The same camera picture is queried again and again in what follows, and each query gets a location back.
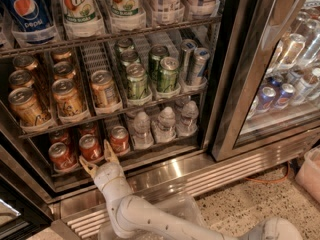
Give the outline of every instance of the clear plastic bottle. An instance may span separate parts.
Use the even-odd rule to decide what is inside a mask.
[[[176,116],[171,107],[165,107],[152,122],[152,130],[157,143],[164,143],[176,137]]]
[[[153,143],[153,137],[150,130],[150,117],[146,112],[139,112],[133,120],[133,140],[136,149],[145,149]]]
[[[177,123],[177,133],[179,137],[190,136],[197,131],[198,116],[199,109],[193,100],[183,106],[180,120]]]

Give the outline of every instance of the green can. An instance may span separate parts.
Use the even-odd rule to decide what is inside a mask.
[[[172,57],[165,57],[160,61],[158,71],[157,91],[161,93],[176,90],[179,74],[179,61]]]
[[[149,51],[149,76],[154,83],[157,82],[160,61],[169,56],[169,50],[166,46],[156,44],[151,47]]]
[[[145,68],[138,63],[127,67],[128,99],[140,100],[148,93],[148,76]]]

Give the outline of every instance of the can lid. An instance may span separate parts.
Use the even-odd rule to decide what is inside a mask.
[[[49,156],[53,158],[63,156],[66,153],[67,148],[68,147],[63,142],[54,143],[49,148]]]
[[[79,146],[84,149],[92,148],[97,142],[97,138],[92,134],[86,134],[79,140]]]
[[[9,102],[12,105],[22,105],[28,102],[33,96],[33,90],[28,87],[21,87],[18,89],[13,90],[9,94]]]
[[[173,57],[165,57],[160,61],[162,68],[166,70],[177,70],[179,68],[179,61]]]
[[[72,91],[75,84],[72,79],[59,79],[54,81],[52,91],[56,94],[67,94]]]
[[[126,68],[127,76],[132,78],[143,77],[146,74],[145,68],[139,63],[133,63]]]
[[[11,85],[19,86],[29,82],[31,79],[32,79],[32,75],[30,74],[29,71],[19,69],[10,74],[8,81]]]
[[[169,50],[167,46],[161,45],[161,44],[153,45],[150,49],[150,53],[153,56],[159,56],[159,57],[169,56]]]
[[[91,82],[96,85],[104,85],[112,80],[110,72],[99,70],[91,75]]]

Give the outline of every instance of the floor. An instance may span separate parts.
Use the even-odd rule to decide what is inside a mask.
[[[277,182],[286,172],[286,165],[278,166],[252,178],[269,183],[244,179],[197,197],[208,227],[229,236],[241,236],[265,218],[282,217],[297,227],[304,240],[319,240],[320,204],[295,182],[292,170]],[[28,240],[47,239],[62,238],[48,228]]]

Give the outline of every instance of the refrigerator door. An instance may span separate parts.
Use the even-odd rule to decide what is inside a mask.
[[[287,93],[290,95],[288,87],[291,86],[283,85],[278,89],[272,87],[274,91],[271,90],[271,94],[268,94],[270,89],[263,89],[271,87],[276,81],[273,80],[274,76],[277,79],[280,75],[283,83],[288,81],[286,74],[290,71],[290,67],[294,66],[294,62],[284,67],[282,62],[276,61],[274,66],[272,58],[276,56],[279,40],[288,33],[291,23],[305,2],[306,0],[260,0],[260,4],[256,7],[243,49],[237,51],[241,52],[241,55],[236,69],[234,65],[228,64],[222,69],[222,72],[229,72],[229,76],[230,72],[235,72],[235,77],[226,99],[217,100],[214,106],[216,107],[218,102],[220,104],[225,102],[225,109],[220,115],[221,123],[214,128],[216,138],[211,151],[216,160],[247,153],[319,126],[320,113],[315,104],[306,102],[300,106],[286,107],[280,102],[280,106],[279,104],[277,106],[277,100],[284,101],[287,97],[285,95]],[[226,77],[228,76],[222,76],[222,80],[230,81],[230,78]],[[263,79],[269,81],[267,85],[264,85]],[[273,93],[275,97],[270,103],[269,96],[272,97]],[[258,107],[252,116],[251,105],[256,104]]]

